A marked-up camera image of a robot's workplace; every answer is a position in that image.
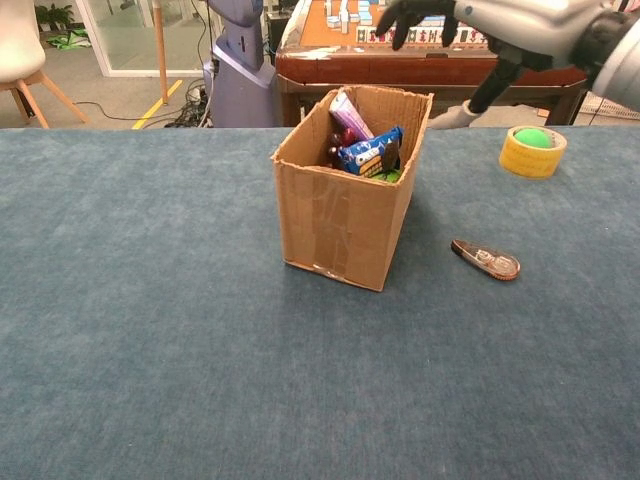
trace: open cardboard box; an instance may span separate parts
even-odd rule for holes
[[[404,129],[395,183],[325,167],[335,120],[332,90],[272,156],[285,262],[382,291],[411,200],[433,95],[349,86],[343,90],[374,135]]]

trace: green ball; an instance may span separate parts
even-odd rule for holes
[[[388,172],[382,172],[374,175],[371,178],[375,180],[382,180],[383,182],[396,183],[398,180],[400,180],[401,175],[402,172],[400,172],[399,170],[389,170]]]
[[[542,130],[537,128],[523,128],[519,130],[514,137],[525,145],[536,148],[551,148],[553,147],[553,140],[551,136]]]

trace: chair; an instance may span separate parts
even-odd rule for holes
[[[11,90],[13,99],[25,122],[29,122],[18,94],[22,92],[43,128],[47,120],[29,91],[29,85],[42,83],[80,120],[89,118],[41,70],[45,54],[40,45],[33,0],[0,0],[0,92]]]

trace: roll of tape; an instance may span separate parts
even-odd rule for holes
[[[524,128],[542,130],[551,137],[551,148],[537,148],[525,145],[515,138],[515,134]],[[513,127],[500,154],[500,165],[517,175],[529,178],[548,178],[556,171],[567,149],[567,139],[558,132],[544,127]]]

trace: blue carpet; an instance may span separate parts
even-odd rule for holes
[[[382,294],[283,264],[287,130],[0,132],[0,477],[640,478],[640,129],[558,130],[429,131]]]

